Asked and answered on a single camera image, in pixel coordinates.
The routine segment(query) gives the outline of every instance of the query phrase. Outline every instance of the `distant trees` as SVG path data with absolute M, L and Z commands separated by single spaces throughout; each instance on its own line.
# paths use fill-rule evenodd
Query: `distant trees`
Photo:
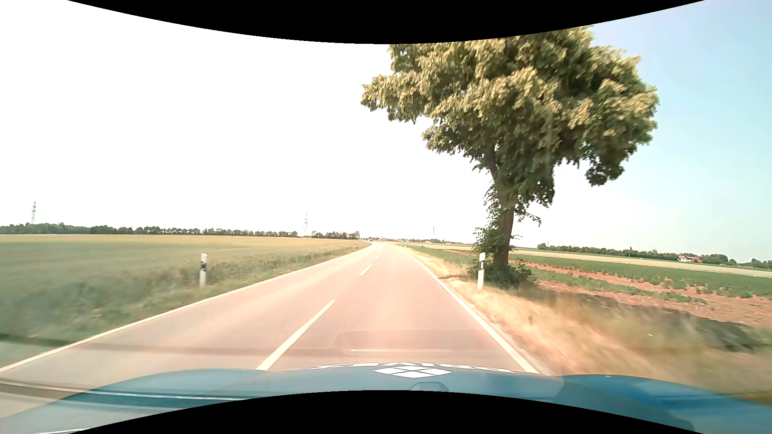
M 648 259 L 664 259 L 668 261 L 677 261 L 679 255 L 699 257 L 703 260 L 703 263 L 714 265 L 737 265 L 737 261 L 729 259 L 726 255 L 721 253 L 713 253 L 711 255 L 695 255 L 694 253 L 658 253 L 656 250 L 634 250 L 634 249 L 606 249 L 598 247 L 576 247 L 576 246 L 547 246 L 545 243 L 540 243 L 536 246 L 539 250 L 552 250 L 554 252 L 573 252 L 573 253 L 594 253 L 596 255 L 611 255 L 611 256 L 630 256 L 633 258 L 648 258 Z M 752 266 L 755 268 L 770 268 L 772 269 L 772 261 L 759 261 L 752 259 L 749 263 L 741 263 L 741 266 Z
M 756 258 L 750 260 L 749 263 L 741 263 L 741 266 L 752 266 L 753 268 L 764 268 L 772 270 L 772 261 L 759 261 Z
M 138 227 L 136 229 L 127 228 L 121 226 L 115 229 L 112 226 L 71 226 L 59 223 L 52 225 L 49 223 L 39 223 L 32 225 L 26 223 L 24 225 L 8 225 L 0 226 L 0 234 L 38 234 L 38 233 L 62 233 L 62 234 L 121 234 L 121 235 L 220 235 L 220 236 L 283 236 L 283 237 L 297 237 L 297 231 L 250 231 L 245 229 L 184 229 L 184 228 L 161 228 L 159 226 L 145 226 Z M 359 231 L 347 233 L 347 232 L 327 232 L 322 234 L 321 232 L 312 232 L 311 236 L 315 238 L 340 238 L 340 239 L 359 239 Z

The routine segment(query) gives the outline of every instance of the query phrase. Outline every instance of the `hazy sky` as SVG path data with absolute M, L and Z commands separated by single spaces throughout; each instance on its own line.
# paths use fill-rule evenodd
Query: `hazy sky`
M 772 2 L 706 0 L 596 26 L 643 55 L 654 141 L 612 183 L 557 171 L 539 242 L 772 259 Z M 359 230 L 472 241 L 489 175 L 428 121 L 359 102 L 386 46 L 234 35 L 72 2 L 0 4 L 0 225 Z

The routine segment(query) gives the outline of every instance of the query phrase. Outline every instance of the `asphalt road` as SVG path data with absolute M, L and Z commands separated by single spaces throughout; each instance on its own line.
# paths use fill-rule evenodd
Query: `asphalt road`
M 410 362 L 527 371 L 495 333 L 412 256 L 374 242 L 0 368 L 0 417 L 68 391 L 182 369 Z

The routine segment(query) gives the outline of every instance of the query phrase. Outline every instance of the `dry grass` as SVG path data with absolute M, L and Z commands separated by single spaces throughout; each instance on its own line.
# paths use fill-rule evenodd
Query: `dry grass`
M 575 298 L 558 298 L 548 306 L 487 285 L 477 292 L 463 268 L 407 251 L 555 375 L 632 375 L 772 402 L 769 354 L 709 348 L 688 321 L 665 329 L 657 318 L 633 310 L 599 311 L 578 305 Z
M 424 246 L 431 249 L 453 249 L 453 250 L 471 250 L 470 246 L 448 246 L 446 244 L 431 244 L 431 243 L 408 243 L 414 246 Z M 554 252 L 551 250 L 535 250 L 535 249 L 518 249 L 516 254 L 527 256 L 548 256 L 553 258 L 564 259 L 579 259 L 585 261 L 596 261 L 602 263 L 624 263 L 640 266 L 660 266 L 665 268 L 675 268 L 681 270 L 695 270 L 695 271 L 707 271 L 711 273 L 728 273 L 739 274 L 741 276 L 757 276 L 772 278 L 772 271 L 764 269 L 744 268 L 736 266 L 720 266 L 701 263 L 681 263 L 678 261 L 667 261 L 661 259 L 643 259 L 643 258 L 628 258 L 627 256 L 606 256 L 606 255 L 594 255 L 592 253 L 567 253 L 567 252 Z

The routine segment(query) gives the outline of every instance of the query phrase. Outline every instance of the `house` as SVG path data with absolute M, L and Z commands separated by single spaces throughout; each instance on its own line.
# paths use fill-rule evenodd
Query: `house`
M 678 255 L 678 261 L 682 263 L 701 263 L 703 260 L 697 256 Z

